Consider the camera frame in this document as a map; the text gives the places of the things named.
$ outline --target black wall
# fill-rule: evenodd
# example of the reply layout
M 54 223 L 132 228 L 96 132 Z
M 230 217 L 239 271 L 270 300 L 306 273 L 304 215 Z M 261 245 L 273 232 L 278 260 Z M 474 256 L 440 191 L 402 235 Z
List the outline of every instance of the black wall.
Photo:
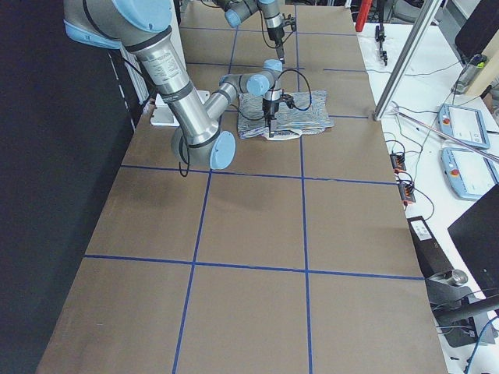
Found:
M 63 1 L 0 10 L 0 373 L 33 372 L 132 136 L 122 63 L 65 35 Z

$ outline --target wire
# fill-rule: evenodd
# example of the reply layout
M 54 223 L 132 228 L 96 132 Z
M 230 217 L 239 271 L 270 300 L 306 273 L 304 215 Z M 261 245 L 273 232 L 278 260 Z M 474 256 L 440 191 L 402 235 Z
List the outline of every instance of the wire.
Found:
M 306 78 L 306 76 L 304 76 L 301 72 L 299 72 L 296 69 L 286 69 L 281 74 L 278 75 L 278 78 L 276 79 L 276 81 L 279 80 L 287 72 L 295 72 L 296 74 L 298 74 L 299 76 L 301 76 L 305 80 L 306 88 L 309 91 L 309 104 L 307 105 L 306 108 L 298 108 L 298 107 L 295 106 L 295 109 L 298 110 L 298 111 L 307 111 L 312 106 L 312 90 L 310 89 L 310 85 L 309 85 L 308 79 Z
M 448 305 L 448 304 L 452 304 L 454 302 L 460 302 L 461 300 L 463 300 L 464 298 L 467 298 L 468 296 L 471 296 L 471 295 L 474 295 L 478 292 L 486 292 L 486 291 L 492 291 L 492 290 L 499 290 L 499 288 L 496 288 L 496 287 L 492 287 L 492 288 L 484 288 L 483 290 L 478 290 L 478 291 L 474 291 L 474 292 L 469 292 L 468 294 L 462 296 L 461 298 L 458 298 L 457 300 L 452 300 L 450 302 L 443 302 L 437 306 L 434 306 L 431 310 L 437 310 L 437 309 L 440 309 L 441 306 L 444 306 L 444 305 Z
M 402 147 L 402 152 L 398 152 L 398 153 L 402 153 L 402 155 L 405 153 L 405 146 L 404 144 L 402 144 L 401 142 L 399 142 L 398 140 L 393 140 L 393 139 L 389 139 L 389 140 L 385 140 L 384 141 L 385 143 L 395 143 L 395 144 L 399 144 L 401 147 Z
M 186 145 L 186 149 L 187 149 L 187 169 L 186 169 L 186 172 L 184 173 L 183 170 L 182 170 L 182 165 L 180 164 L 180 161 L 179 161 L 179 173 L 182 177 L 187 177 L 187 175 L 189 175 L 189 170 L 190 170 L 190 150 L 189 150 L 189 145 L 187 144 L 187 139 L 185 138 L 185 136 L 182 137 L 184 139 L 184 144 Z
M 250 121 L 259 121 L 259 120 L 261 120 L 261 119 L 264 119 L 264 117 L 265 117 L 265 115 L 262 115 L 260 118 L 248 118 L 248 117 L 246 117 L 246 116 L 245 116 L 245 115 L 241 112 L 241 110 L 239 109 L 239 107 L 238 107 L 238 106 L 236 106 L 236 105 L 234 105 L 234 104 L 231 104 L 230 106 L 231 106 L 231 107 L 234 107 L 234 108 L 237 110 L 237 112 L 241 115 L 241 117 L 246 118 L 247 120 L 250 120 Z
M 447 70 L 447 69 L 451 68 L 452 66 L 460 64 L 460 63 L 461 62 L 457 61 L 457 62 L 454 62 L 452 65 L 449 65 L 449 66 L 442 68 L 442 69 L 434 70 L 432 72 L 420 72 L 418 74 L 404 74 L 404 76 L 431 76 L 435 72 L 443 72 L 444 70 Z M 366 71 L 367 72 L 380 72 L 383 74 L 391 74 L 392 73 L 392 72 L 382 72 L 380 70 L 374 70 L 374 69 L 367 69 Z
M 493 319 L 491 319 L 489 322 L 487 322 L 485 324 L 485 326 L 483 327 L 482 331 L 480 331 L 480 335 L 478 336 L 478 339 L 476 340 L 476 344 L 475 344 L 475 347 L 473 348 L 473 353 L 471 354 L 471 356 L 469 356 L 469 359 L 468 359 L 468 366 L 466 366 L 466 369 L 465 369 L 465 374 L 469 374 L 469 369 L 471 368 L 471 364 L 473 362 L 473 359 L 475 358 L 475 355 L 476 355 L 476 351 L 478 350 L 478 346 L 480 345 L 480 341 L 482 341 L 482 337 L 483 337 L 483 334 L 485 333 L 485 330 L 487 329 L 488 326 L 490 326 L 492 324 L 493 321 L 495 321 L 497 318 L 499 318 L 499 316 L 495 316 Z
M 414 111 L 412 109 L 409 109 L 409 108 L 406 108 L 406 107 L 402 107 L 401 105 L 398 105 L 398 104 L 397 104 L 397 106 L 399 108 L 405 109 L 406 111 L 410 111 L 411 113 L 435 113 L 435 114 L 438 113 L 437 111 Z
M 430 202 L 430 204 L 431 204 L 431 214 L 430 214 L 430 216 L 428 218 L 424 218 L 425 221 L 428 221 L 431 217 L 434 216 L 434 213 L 435 213 L 435 204 L 434 204 L 433 201 L 431 201 L 431 199 L 428 197 L 428 195 L 426 193 L 424 193 L 420 189 L 417 189 L 416 187 L 414 187 L 414 190 L 417 191 L 417 192 L 419 192 L 424 197 L 426 197 L 428 199 L 428 201 Z
M 444 99 L 444 103 L 447 102 L 448 98 L 452 95 L 452 92 L 449 93 L 449 95 L 447 95 L 447 97 Z M 430 127 L 434 127 L 435 125 L 435 121 L 437 120 L 437 116 L 435 116 L 434 120 L 431 122 L 431 125 Z M 424 138 L 424 141 L 421 143 L 421 152 L 419 153 L 419 156 L 418 156 L 418 159 L 416 161 L 416 165 L 415 165 L 415 173 L 414 173 L 414 180 L 416 180 L 417 176 L 418 176 L 418 167 L 419 167 L 419 161 L 421 160 L 421 155 L 423 154 L 423 148 L 424 148 L 424 145 L 426 144 L 428 138 L 430 137 L 430 134 L 431 134 L 431 130 L 428 130 L 428 132 L 426 133 L 426 136 Z
M 201 1 L 201 4 L 203 4 L 204 6 L 207 6 L 208 8 L 220 8 L 219 6 L 208 5 L 207 3 L 204 2 L 204 0 L 200 0 L 200 1 Z
M 142 76 L 142 78 L 144 78 L 144 80 L 149 83 L 152 87 L 156 87 L 156 83 L 154 83 L 152 80 L 150 80 L 150 78 L 148 76 L 145 76 L 138 68 L 135 67 L 135 65 L 128 61 L 126 58 L 124 58 L 122 56 L 121 53 L 119 53 L 118 51 L 116 51 L 115 49 L 111 49 L 110 51 L 114 52 L 114 55 L 119 57 L 124 63 L 126 63 L 127 65 L 129 65 L 133 70 L 135 70 L 137 72 L 137 74 L 139 74 L 140 76 Z
M 264 39 L 265 45 L 267 45 L 270 49 L 278 49 L 278 47 L 272 47 L 270 44 L 268 44 L 267 39 L 265 39 L 264 14 L 262 13 L 261 10 L 260 10 L 260 23 L 261 23 L 261 27 L 262 27 L 262 38 Z M 294 30 L 291 31 L 291 33 L 282 41 L 282 45 L 284 45 L 284 43 L 286 41 L 288 41 L 289 37 L 291 37 L 294 32 L 295 32 Z
M 497 86 L 499 86 L 499 83 L 498 83 L 498 84 L 496 84 L 495 86 L 493 86 L 490 90 L 493 90 L 493 89 L 494 89 L 494 88 L 496 88 Z M 459 106 L 461 106 L 461 105 L 466 105 L 466 104 L 468 104 L 469 102 L 471 102 L 471 101 L 473 101 L 473 100 L 475 100 L 475 99 L 478 99 L 480 96 L 481 96 L 481 95 L 479 95 L 479 96 L 475 96 L 473 99 L 468 100 L 468 101 L 465 101 L 464 103 L 459 104 Z
M 416 144 L 419 147 L 419 151 L 417 151 L 417 150 L 409 150 L 406 153 L 417 153 L 417 154 L 421 154 L 421 152 L 423 152 L 423 145 L 419 144 L 415 140 L 413 140 L 413 139 L 409 138 L 408 136 L 404 135 L 404 133 L 402 132 L 402 125 L 400 123 L 400 119 L 398 118 L 398 115 L 395 116 L 395 121 L 397 121 L 398 131 L 400 132 L 400 135 L 403 138 L 406 138 L 407 140 L 410 140 L 411 142 L 413 142 L 414 144 Z
M 448 67 L 446 68 L 442 68 L 442 69 L 438 69 L 438 70 L 434 70 L 432 72 L 421 72 L 420 74 L 406 74 L 407 76 L 431 76 L 432 74 L 434 74 L 435 72 L 443 72 L 444 70 L 447 70 L 449 68 L 451 68 L 452 66 L 454 65 L 457 65 L 457 64 L 461 64 L 461 62 L 457 61 L 455 63 L 453 63 L 452 65 L 449 65 Z
M 393 136 L 394 140 L 397 140 L 397 136 L 395 136 L 395 134 L 393 132 L 383 132 L 383 134 L 388 134 L 388 135 L 391 135 Z

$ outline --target light blue joint cap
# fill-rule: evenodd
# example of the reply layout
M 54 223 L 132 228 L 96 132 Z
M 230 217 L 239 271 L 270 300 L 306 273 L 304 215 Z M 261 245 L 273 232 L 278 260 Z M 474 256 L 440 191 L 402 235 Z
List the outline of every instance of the light blue joint cap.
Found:
M 225 12 L 225 19 L 232 28 L 236 28 L 241 24 L 241 18 L 239 17 L 239 14 L 237 14 L 232 9 L 229 9 L 227 12 Z
M 65 25 L 65 33 L 74 41 L 78 41 L 79 43 L 84 43 L 88 45 L 93 45 L 94 47 L 99 48 L 109 48 L 109 49 L 120 49 L 122 47 L 121 41 L 112 41 L 106 37 L 101 35 L 97 35 L 81 29 L 72 23 L 64 20 Z
M 246 89 L 248 92 L 255 96 L 263 96 L 271 88 L 271 83 L 266 76 L 255 74 L 248 79 Z
M 275 70 L 276 72 L 282 72 L 282 62 L 279 60 L 265 60 L 264 69 Z
M 231 132 L 222 131 L 211 149 L 210 168 L 225 169 L 230 165 L 235 155 L 235 139 Z
M 112 0 L 116 10 L 137 29 L 149 33 L 165 31 L 172 22 L 169 0 Z

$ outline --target metal frame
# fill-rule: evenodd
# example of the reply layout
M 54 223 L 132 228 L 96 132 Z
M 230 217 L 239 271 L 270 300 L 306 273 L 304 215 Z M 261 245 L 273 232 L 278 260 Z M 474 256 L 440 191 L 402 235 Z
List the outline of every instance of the metal frame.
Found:
M 405 42 L 404 48 L 400 56 L 398 57 L 397 63 L 393 69 L 393 73 L 390 75 L 390 79 L 383 93 L 381 94 L 376 110 L 374 111 L 374 119 L 380 121 L 383 117 L 388 105 L 391 102 L 392 97 L 395 95 L 395 91 L 398 89 L 398 85 L 402 81 L 405 71 L 409 67 L 409 63 L 416 52 L 416 49 L 424 37 L 428 26 L 433 21 L 435 14 L 440 6 L 441 0 L 426 0 L 423 7 L 421 8 L 421 13 L 418 19 L 412 27 L 411 34 Z

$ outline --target cardboard table surface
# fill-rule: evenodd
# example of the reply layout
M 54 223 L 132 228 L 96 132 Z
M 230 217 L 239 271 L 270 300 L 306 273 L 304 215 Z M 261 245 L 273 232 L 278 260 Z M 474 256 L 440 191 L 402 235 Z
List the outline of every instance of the cardboard table surface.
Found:
M 336 126 L 237 139 L 228 169 L 182 178 L 143 118 L 37 372 L 446 373 L 350 13 L 282 11 Z M 194 3 L 181 35 L 200 90 L 274 58 L 258 15 L 232 30 Z

